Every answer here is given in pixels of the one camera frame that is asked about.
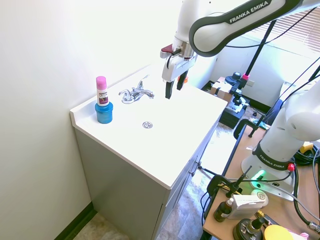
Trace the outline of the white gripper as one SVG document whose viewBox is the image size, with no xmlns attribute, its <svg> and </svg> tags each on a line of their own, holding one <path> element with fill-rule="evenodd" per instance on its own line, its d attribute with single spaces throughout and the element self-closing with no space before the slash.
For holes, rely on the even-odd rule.
<svg viewBox="0 0 320 240">
<path fill-rule="evenodd" d="M 165 98 L 170 99 L 172 96 L 174 80 L 178 77 L 177 90 L 181 90 L 184 83 L 188 81 L 188 70 L 195 65 L 197 54 L 194 54 L 190 59 L 176 55 L 167 58 L 163 70 L 162 79 L 166 82 Z"/>
</svg>

